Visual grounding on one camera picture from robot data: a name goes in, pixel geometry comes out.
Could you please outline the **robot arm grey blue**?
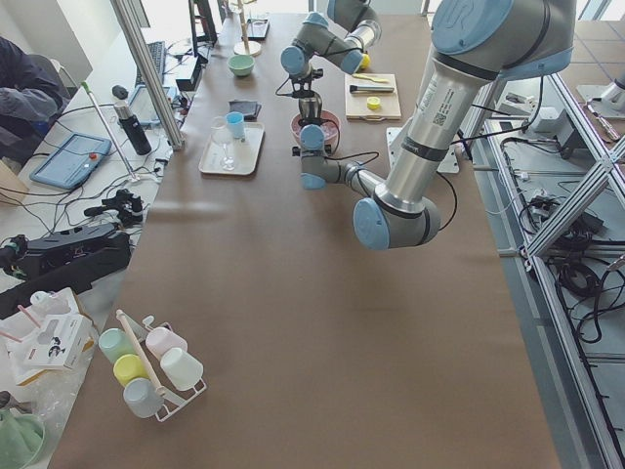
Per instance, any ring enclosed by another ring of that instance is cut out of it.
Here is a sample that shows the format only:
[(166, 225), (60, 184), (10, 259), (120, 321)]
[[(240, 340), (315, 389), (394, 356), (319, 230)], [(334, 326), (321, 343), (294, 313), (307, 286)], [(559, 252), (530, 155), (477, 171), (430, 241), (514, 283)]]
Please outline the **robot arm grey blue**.
[(367, 1), (330, 1), (327, 14), (311, 12), (299, 32), (280, 55), (280, 63), (292, 84), (290, 96), (314, 96), (312, 83), (323, 75), (311, 65), (324, 58), (346, 74), (356, 73), (368, 49), (382, 36), (378, 15)]
[(412, 118), (400, 133), (386, 178), (354, 162), (332, 160), (321, 129), (321, 99), (311, 88), (313, 57), (345, 73), (358, 71), (381, 36), (364, 1), (332, 1), (311, 13), (280, 60), (294, 85), (302, 130), (301, 180), (308, 190), (342, 183), (360, 194), (353, 223), (358, 240), (384, 250), (429, 242), (439, 231), (425, 190), (445, 158), (479, 89), (497, 79), (525, 79), (566, 68), (571, 60), (575, 5), (571, 1), (444, 1), (432, 24), (432, 44)]

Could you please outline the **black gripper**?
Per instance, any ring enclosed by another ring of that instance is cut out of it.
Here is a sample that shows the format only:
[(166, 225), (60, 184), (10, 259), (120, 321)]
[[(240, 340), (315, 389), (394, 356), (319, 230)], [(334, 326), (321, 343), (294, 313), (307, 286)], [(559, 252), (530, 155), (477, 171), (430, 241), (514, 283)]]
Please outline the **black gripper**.
[(322, 68), (311, 68), (302, 74), (290, 74), (289, 80), (292, 86), (292, 92), (289, 94), (294, 99), (318, 98), (319, 94), (313, 90), (312, 85), (316, 79), (323, 76)]

